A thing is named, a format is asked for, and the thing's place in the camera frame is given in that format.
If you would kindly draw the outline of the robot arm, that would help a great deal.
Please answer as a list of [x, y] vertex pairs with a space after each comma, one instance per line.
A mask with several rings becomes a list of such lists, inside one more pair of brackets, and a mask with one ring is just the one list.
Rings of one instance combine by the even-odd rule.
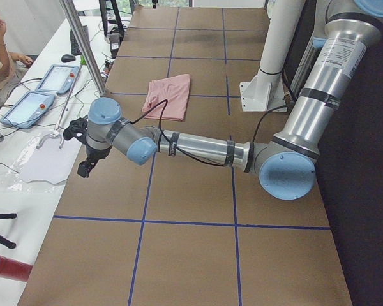
[[111, 148], [139, 165], [155, 152], [165, 152], [211, 166], [237, 166], [256, 174], [262, 188], [275, 198], [295, 200], [313, 188], [319, 140], [366, 49], [382, 37], [383, 1], [318, 1], [313, 46], [319, 56], [284, 128], [267, 144], [137, 128], [110, 98], [94, 100], [89, 114], [72, 121], [63, 135], [86, 147], [86, 160], [78, 168], [81, 177], [88, 177]]

